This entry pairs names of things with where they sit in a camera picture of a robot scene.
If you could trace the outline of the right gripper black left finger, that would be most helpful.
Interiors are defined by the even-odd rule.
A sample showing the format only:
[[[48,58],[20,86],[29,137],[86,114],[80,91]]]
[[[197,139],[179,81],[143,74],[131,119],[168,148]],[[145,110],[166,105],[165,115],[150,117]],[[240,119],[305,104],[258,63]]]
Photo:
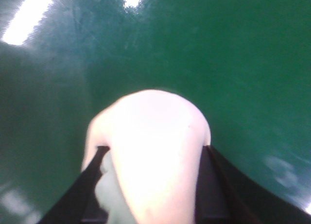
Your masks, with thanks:
[[[108,214],[95,199],[100,165],[109,147],[99,146],[96,154],[72,186],[39,221],[40,224],[105,224]]]

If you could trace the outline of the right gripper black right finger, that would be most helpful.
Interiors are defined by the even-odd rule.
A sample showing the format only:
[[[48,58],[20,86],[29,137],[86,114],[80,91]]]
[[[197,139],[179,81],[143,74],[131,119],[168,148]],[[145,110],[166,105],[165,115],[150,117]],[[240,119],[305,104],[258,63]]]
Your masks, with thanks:
[[[309,224],[311,216],[250,179],[213,146],[202,147],[197,224]]]

